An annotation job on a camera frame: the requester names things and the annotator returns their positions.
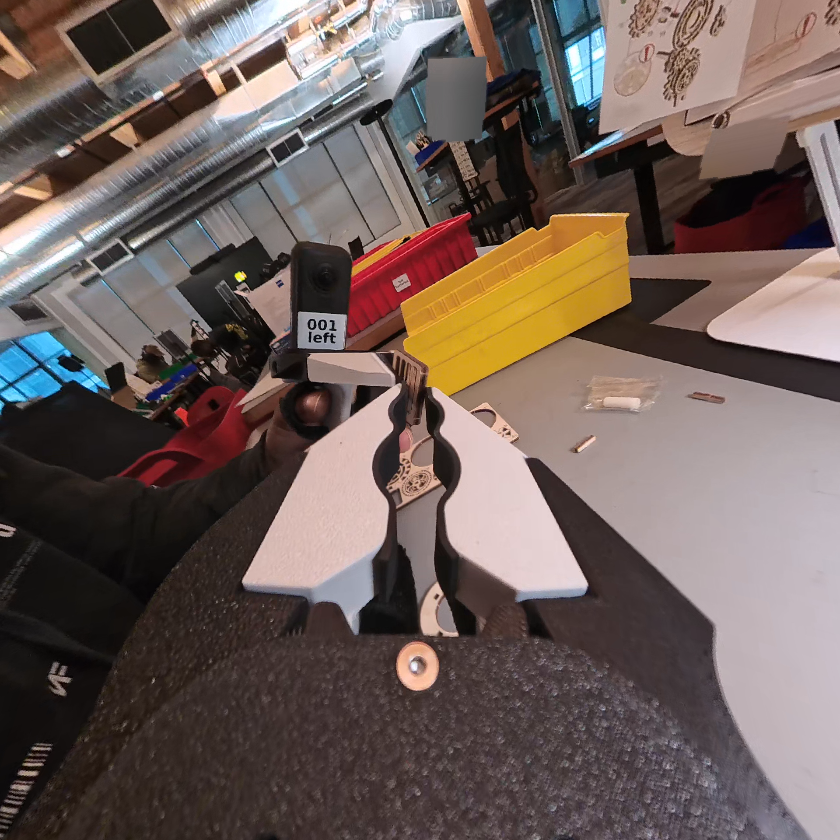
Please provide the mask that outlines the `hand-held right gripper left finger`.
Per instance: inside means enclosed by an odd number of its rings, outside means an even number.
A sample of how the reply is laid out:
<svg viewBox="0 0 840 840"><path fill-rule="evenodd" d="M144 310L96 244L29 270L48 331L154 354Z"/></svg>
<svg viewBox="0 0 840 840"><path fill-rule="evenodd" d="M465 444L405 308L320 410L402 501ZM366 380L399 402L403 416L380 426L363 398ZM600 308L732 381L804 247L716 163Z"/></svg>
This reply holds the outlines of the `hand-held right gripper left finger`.
<svg viewBox="0 0 840 840"><path fill-rule="evenodd" d="M313 444L243 578L247 592L332 603L352 633L399 566L396 504L407 390L394 385Z"/></svg>

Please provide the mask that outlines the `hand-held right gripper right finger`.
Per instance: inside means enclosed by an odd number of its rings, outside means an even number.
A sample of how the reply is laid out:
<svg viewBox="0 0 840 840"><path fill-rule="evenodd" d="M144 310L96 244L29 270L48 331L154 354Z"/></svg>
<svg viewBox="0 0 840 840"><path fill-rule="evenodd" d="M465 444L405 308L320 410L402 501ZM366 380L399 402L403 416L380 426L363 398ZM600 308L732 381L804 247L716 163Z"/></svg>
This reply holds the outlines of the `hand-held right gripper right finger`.
<svg viewBox="0 0 840 840"><path fill-rule="evenodd" d="M426 420L444 488L434 567L457 632L474 634L499 606L585 595L583 570L534 473L542 463L435 387Z"/></svg>

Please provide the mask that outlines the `small wooden pin frame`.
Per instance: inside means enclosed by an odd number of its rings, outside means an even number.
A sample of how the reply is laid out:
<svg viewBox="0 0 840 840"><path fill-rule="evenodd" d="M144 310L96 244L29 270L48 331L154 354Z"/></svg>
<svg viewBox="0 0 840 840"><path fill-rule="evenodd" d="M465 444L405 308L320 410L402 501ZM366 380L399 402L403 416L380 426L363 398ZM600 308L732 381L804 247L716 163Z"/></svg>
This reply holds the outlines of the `small wooden pin frame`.
<svg viewBox="0 0 840 840"><path fill-rule="evenodd" d="M425 402L427 390L427 375L396 375L396 379L404 385L406 391L406 425L409 427L419 424Z"/></svg>

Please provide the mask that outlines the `yellow plastic bin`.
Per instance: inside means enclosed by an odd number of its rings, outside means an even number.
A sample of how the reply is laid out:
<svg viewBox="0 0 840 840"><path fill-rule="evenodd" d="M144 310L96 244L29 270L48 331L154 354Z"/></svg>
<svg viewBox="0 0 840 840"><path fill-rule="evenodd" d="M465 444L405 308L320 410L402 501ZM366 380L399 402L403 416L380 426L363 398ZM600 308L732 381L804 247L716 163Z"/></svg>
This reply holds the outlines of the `yellow plastic bin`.
<svg viewBox="0 0 840 840"><path fill-rule="evenodd" d="M627 213L553 215L402 304L404 351L451 396L629 305Z"/></svg>

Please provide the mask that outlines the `wooden gear puzzle sheet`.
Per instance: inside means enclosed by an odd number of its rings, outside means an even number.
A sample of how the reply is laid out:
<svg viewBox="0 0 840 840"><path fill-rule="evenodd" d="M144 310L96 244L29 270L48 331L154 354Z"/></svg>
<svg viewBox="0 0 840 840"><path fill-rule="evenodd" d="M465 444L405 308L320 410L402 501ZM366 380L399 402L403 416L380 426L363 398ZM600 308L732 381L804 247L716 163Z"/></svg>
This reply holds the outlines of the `wooden gear puzzle sheet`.
<svg viewBox="0 0 840 840"><path fill-rule="evenodd" d="M517 430L490 404L479 404L470 410L470 414L500 438L510 443L519 440ZM412 441L412 446L401 453L399 468L387 486L398 511L441 487L441 482L434 472L432 436L420 437L419 433L412 433Z"/></svg>

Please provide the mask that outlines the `grey desk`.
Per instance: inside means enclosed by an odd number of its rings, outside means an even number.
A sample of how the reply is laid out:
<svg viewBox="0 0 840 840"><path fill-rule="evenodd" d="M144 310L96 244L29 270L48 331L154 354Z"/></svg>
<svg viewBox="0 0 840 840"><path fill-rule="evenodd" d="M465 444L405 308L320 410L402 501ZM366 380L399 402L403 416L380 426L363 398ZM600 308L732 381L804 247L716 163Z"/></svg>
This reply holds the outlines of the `grey desk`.
<svg viewBox="0 0 840 840"><path fill-rule="evenodd" d="M663 384L647 411L584 411L595 375ZM573 338L454 399L499 410L714 623L745 740L810 837L838 838L838 404Z"/></svg>

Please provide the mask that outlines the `wooden top standing desk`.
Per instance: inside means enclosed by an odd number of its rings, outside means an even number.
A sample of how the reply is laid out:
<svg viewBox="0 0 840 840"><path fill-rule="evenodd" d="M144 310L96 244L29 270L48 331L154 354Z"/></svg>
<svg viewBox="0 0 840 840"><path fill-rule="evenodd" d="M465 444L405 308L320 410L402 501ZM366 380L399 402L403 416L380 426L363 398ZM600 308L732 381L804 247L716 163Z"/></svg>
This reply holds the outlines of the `wooden top standing desk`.
<svg viewBox="0 0 840 840"><path fill-rule="evenodd" d="M640 221L649 255L666 251L659 212L655 163L675 151L669 146L661 123L627 131L615 131L570 160L570 168L581 175L586 165L594 165L598 177L631 172L635 181Z"/></svg>

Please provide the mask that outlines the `person's left hand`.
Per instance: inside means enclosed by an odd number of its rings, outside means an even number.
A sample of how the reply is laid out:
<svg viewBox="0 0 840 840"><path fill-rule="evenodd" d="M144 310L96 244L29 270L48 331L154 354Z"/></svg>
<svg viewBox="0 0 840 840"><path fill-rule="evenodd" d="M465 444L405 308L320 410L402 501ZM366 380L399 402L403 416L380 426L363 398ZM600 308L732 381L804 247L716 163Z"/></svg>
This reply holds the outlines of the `person's left hand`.
<svg viewBox="0 0 840 840"><path fill-rule="evenodd" d="M332 398L324 388L296 395L291 409L287 411L295 420L293 425L289 425L283 413L287 402L285 398L275 410L265 433L266 462L271 469L285 465L292 456L305 452L312 445L313 441L301 436L298 430L324 427L331 411Z"/></svg>

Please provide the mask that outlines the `red plastic crate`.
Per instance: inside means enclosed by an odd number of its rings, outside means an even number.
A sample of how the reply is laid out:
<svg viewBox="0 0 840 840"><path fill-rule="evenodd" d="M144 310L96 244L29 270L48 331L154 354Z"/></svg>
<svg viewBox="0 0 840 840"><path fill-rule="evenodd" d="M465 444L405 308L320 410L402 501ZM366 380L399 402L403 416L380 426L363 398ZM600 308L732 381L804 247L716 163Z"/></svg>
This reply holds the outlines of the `red plastic crate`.
<svg viewBox="0 0 840 840"><path fill-rule="evenodd" d="M420 291L477 258L468 213L375 248L353 263L347 335L398 310Z"/></svg>

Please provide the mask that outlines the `clear plastic parts bag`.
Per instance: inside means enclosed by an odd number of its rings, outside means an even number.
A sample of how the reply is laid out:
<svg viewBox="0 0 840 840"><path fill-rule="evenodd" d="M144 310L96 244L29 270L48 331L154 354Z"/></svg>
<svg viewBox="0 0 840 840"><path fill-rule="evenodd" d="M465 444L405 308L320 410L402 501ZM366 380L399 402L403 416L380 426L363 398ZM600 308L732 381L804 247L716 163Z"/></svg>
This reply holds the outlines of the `clear plastic parts bag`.
<svg viewBox="0 0 840 840"><path fill-rule="evenodd" d="M588 383L582 408L591 412L641 413L655 404L662 384L660 376L639 379L595 375Z"/></svg>

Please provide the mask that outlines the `red floor cushion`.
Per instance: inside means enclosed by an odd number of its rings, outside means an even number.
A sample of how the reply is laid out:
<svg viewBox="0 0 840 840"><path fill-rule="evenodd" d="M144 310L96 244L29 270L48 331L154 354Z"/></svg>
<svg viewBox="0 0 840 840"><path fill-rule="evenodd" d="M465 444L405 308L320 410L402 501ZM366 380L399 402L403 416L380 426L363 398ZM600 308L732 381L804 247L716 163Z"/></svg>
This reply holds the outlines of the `red floor cushion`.
<svg viewBox="0 0 840 840"><path fill-rule="evenodd" d="M744 191L720 195L708 210L697 203L675 221L677 254L712 254L782 249L807 225L805 179L787 178L751 196Z"/></svg>

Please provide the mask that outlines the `paper instruction booklet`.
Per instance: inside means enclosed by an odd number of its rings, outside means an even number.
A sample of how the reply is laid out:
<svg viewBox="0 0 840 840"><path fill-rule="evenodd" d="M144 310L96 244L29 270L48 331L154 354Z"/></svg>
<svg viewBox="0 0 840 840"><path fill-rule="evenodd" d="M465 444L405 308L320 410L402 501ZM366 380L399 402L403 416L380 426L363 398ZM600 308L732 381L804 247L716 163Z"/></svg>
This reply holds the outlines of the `paper instruction booklet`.
<svg viewBox="0 0 840 840"><path fill-rule="evenodd" d="M838 2L607 2L599 131L739 102L838 57Z"/></svg>

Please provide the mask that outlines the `black wall screen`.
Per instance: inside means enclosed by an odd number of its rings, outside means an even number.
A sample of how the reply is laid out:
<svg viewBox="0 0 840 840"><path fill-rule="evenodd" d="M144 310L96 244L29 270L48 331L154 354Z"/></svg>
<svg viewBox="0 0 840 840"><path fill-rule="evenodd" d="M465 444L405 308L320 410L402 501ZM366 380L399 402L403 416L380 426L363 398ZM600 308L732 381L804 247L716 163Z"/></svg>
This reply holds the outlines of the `black wall screen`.
<svg viewBox="0 0 840 840"><path fill-rule="evenodd" d="M244 285L252 291L266 282L263 269L273 257L257 237L242 245L228 245L190 269L187 278L175 288L210 329L236 320L229 302L238 298L236 290Z"/></svg>

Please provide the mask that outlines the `silver ventilation duct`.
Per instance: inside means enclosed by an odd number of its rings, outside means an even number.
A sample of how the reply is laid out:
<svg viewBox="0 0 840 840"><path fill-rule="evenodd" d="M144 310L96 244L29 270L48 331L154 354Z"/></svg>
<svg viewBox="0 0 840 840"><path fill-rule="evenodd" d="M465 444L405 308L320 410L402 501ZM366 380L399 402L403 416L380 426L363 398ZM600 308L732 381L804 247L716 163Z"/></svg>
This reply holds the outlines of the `silver ventilation duct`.
<svg viewBox="0 0 840 840"><path fill-rule="evenodd" d="M304 149L357 120L382 47L327 59L308 78L275 65L2 229L2 307L25 299L247 155L299 132Z"/></svg>

